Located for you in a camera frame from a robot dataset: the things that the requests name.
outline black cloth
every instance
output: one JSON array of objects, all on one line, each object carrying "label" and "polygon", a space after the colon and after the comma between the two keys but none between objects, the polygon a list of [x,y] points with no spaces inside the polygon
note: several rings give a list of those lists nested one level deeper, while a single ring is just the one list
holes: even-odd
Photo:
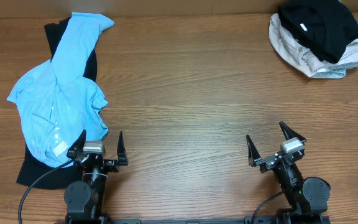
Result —
[{"label": "black cloth", "polygon": [[[62,39],[63,33],[66,30],[70,17],[59,22],[59,24],[46,24],[44,26],[47,35],[50,52],[52,58],[55,55],[59,41]],[[96,81],[97,63],[96,53],[93,50],[86,62],[84,77]],[[36,181],[41,175],[52,170],[52,167],[47,166],[43,162],[38,161],[32,156],[27,144],[25,145],[24,162],[17,176],[16,182],[18,184],[29,186]],[[76,167],[71,166],[56,170],[51,174],[45,176],[34,187],[38,189],[64,189],[74,181],[82,179],[82,171]]]},{"label": "black cloth", "polygon": [[357,21],[338,0],[293,0],[280,6],[278,15],[282,26],[320,61],[338,63],[346,46],[358,38]]}]

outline blue garment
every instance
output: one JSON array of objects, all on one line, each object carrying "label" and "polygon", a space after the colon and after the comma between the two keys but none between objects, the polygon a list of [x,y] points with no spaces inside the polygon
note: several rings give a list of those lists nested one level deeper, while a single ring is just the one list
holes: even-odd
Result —
[{"label": "blue garment", "polygon": [[86,140],[103,140],[108,133],[99,115],[108,102],[82,76],[99,35],[113,25],[101,14],[73,12],[53,60],[28,71],[7,98],[17,106],[29,151],[50,167],[68,161],[67,149],[82,130]]}]

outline wood grain surface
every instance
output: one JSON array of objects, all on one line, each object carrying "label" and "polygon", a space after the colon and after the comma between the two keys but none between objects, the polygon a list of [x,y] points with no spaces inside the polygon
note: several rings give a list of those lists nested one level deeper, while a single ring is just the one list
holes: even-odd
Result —
[{"label": "wood grain surface", "polygon": [[[271,172],[247,165],[245,135],[269,156],[284,140],[283,120],[308,140],[303,177],[332,186],[332,223],[358,223],[358,68],[342,80],[306,78],[270,45],[269,18],[114,18],[96,48],[97,83],[109,101],[101,113],[108,157],[123,131],[129,166],[109,175],[105,212],[143,220],[251,215],[279,187]],[[0,19],[0,223],[17,223],[27,188],[16,183],[24,138],[6,98],[50,58],[44,24],[58,21]],[[24,222],[63,220],[63,193],[32,190]],[[287,206],[279,197],[260,213]]]},{"label": "wood grain surface", "polygon": [[[189,16],[277,12],[288,0],[0,0],[0,18],[67,17],[71,12],[105,16]],[[358,12],[358,0],[341,0]]]}]

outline folded clothes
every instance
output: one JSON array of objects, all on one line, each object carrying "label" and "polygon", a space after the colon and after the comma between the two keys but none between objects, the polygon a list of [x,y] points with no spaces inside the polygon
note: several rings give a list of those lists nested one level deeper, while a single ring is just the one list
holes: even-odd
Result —
[{"label": "folded clothes", "polygon": [[338,0],[296,0],[278,8],[282,26],[320,61],[338,63],[358,39],[358,24]]},{"label": "folded clothes", "polygon": [[67,149],[82,130],[86,140],[108,133],[99,115],[108,102],[83,74],[99,35],[113,24],[100,14],[73,12],[52,61],[27,72],[7,98],[17,106],[29,151],[50,167],[68,161]]},{"label": "folded clothes", "polygon": [[278,14],[270,18],[269,39],[277,53],[310,78],[343,78],[346,70],[358,67],[358,39],[345,49],[338,63],[321,62],[307,47],[295,40],[281,24]]}]

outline white label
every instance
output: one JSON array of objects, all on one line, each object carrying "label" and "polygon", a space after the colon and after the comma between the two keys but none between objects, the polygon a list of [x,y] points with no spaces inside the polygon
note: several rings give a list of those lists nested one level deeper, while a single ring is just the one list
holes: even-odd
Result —
[{"label": "white label", "polygon": [[329,69],[328,68],[320,68],[319,70],[317,70],[316,72],[328,72]]},{"label": "white label", "polygon": [[66,149],[68,148],[66,141],[62,141],[58,146],[56,146],[55,149],[53,149],[53,153],[55,154],[55,156],[59,156],[61,153],[63,153],[64,151],[66,151]]},{"label": "white label", "polygon": [[306,29],[305,25],[301,24],[301,27],[304,31],[308,31],[308,29]]}]

